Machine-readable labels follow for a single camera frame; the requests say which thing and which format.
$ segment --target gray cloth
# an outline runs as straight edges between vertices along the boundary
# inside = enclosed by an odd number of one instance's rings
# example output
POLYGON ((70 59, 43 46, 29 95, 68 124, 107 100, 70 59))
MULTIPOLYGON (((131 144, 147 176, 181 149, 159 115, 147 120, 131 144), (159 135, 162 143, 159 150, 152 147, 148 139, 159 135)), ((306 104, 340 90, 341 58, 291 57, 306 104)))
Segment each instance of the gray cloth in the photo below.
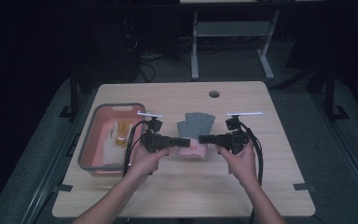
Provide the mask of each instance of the gray cloth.
POLYGON ((177 122, 179 137, 199 139, 199 135, 209 134, 215 117, 213 115, 194 112, 186 113, 186 120, 177 122))

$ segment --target pink sponge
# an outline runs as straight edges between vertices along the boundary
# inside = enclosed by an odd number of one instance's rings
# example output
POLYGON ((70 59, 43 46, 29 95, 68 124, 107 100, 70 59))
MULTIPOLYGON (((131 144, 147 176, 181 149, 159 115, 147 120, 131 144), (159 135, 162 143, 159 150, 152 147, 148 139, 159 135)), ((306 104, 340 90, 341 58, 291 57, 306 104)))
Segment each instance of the pink sponge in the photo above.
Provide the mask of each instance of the pink sponge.
POLYGON ((189 138, 190 147, 179 147, 179 155, 182 157, 204 158, 207 144, 200 144, 198 139, 189 138))

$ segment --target metal frame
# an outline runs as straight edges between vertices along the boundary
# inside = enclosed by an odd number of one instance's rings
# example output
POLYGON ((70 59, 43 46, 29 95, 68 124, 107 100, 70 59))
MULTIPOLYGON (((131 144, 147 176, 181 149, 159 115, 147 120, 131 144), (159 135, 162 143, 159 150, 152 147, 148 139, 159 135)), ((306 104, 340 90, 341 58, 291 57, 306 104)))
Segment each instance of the metal frame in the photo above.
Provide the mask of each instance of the metal frame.
POLYGON ((193 20, 193 50, 191 52, 191 80, 197 81, 200 77, 197 56, 198 36, 261 36, 266 38, 262 49, 257 50, 258 58, 268 79, 274 79, 267 51, 274 34, 280 10, 274 10, 270 21, 198 21, 198 12, 194 11, 193 20))
POLYGON ((355 178, 355 180, 358 184, 358 160, 356 160, 356 157, 353 155, 351 146, 345 140, 343 133, 338 128, 336 123, 331 120, 331 116, 329 116, 328 114, 325 113, 325 109, 324 109, 325 104, 324 104, 323 100, 320 99, 316 95, 313 95, 312 99, 315 102, 315 104, 318 105, 318 109, 320 110, 320 113, 321 113, 322 117, 324 118, 324 123, 330 129, 330 132, 336 138, 339 148, 341 149, 341 152, 344 156, 344 159, 348 163, 348 165, 351 169, 351 172, 353 174, 353 177, 355 178))
POLYGON ((25 214, 22 217, 21 223, 35 223, 38 214, 43 209, 43 204, 49 199, 50 193, 54 190, 55 183, 53 183, 54 176, 57 169, 62 162, 62 158, 65 157, 67 149, 73 146, 73 139, 78 135, 78 131, 84 126, 85 118, 88 115, 87 109, 81 109, 83 106, 87 106, 92 103, 93 98, 90 95, 85 94, 80 103, 79 113, 71 118, 72 121, 68 121, 68 126, 62 136, 61 142, 54 151, 51 161, 40 180, 39 185, 34 191, 33 198, 27 207, 25 214))

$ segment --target wrist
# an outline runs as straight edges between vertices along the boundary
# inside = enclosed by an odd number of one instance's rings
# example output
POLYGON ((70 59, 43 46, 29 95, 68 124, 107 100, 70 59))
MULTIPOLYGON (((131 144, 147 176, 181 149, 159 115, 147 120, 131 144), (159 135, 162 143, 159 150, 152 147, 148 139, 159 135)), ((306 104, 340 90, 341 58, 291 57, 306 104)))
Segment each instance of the wrist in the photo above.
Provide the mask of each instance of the wrist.
POLYGON ((123 179, 128 180, 134 187, 138 188, 146 180, 146 176, 140 175, 139 173, 129 170, 123 179))
POLYGON ((250 188, 256 188, 256 187, 260 187, 260 184, 258 183, 258 180, 256 177, 240 177, 238 178, 240 180, 240 184, 245 188, 245 189, 250 189, 250 188))
POLYGON ((256 191, 261 190, 261 186, 258 183, 257 179, 246 181, 245 183, 241 183, 241 184, 248 194, 252 194, 255 193, 256 191))

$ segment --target black mount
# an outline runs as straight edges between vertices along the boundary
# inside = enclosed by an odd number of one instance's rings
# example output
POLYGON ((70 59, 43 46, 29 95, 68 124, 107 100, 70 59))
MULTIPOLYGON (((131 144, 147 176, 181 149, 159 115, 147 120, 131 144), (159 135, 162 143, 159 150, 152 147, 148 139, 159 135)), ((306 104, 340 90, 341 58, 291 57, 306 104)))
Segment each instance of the black mount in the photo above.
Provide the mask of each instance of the black mount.
POLYGON ((200 144, 216 144, 231 150, 232 154, 238 154, 242 151, 243 147, 249 142, 249 134, 241 128, 238 116, 232 116, 231 119, 226 120, 226 125, 231 133, 225 134, 208 134, 200 135, 200 144))
POLYGON ((148 152, 153 153, 165 147, 190 147, 190 139, 160 135, 158 132, 161 126, 162 122, 156 117, 147 122, 147 130, 141 135, 141 143, 148 152))

